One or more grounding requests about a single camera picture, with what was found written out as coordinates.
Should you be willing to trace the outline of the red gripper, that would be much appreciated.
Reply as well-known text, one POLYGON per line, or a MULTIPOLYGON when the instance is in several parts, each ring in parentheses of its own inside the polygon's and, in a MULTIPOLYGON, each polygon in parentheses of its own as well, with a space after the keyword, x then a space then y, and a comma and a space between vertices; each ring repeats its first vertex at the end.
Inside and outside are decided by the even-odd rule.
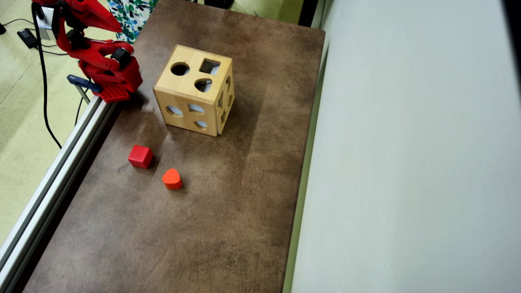
POLYGON ((122 32, 122 27, 112 13, 98 0, 84 0, 85 21, 79 18, 79 12, 73 9, 65 0, 55 3, 55 38, 58 41, 60 35, 64 35, 69 41, 85 39, 84 30, 87 26, 101 28, 111 32, 122 32), (65 31, 66 24, 72 32, 65 31))

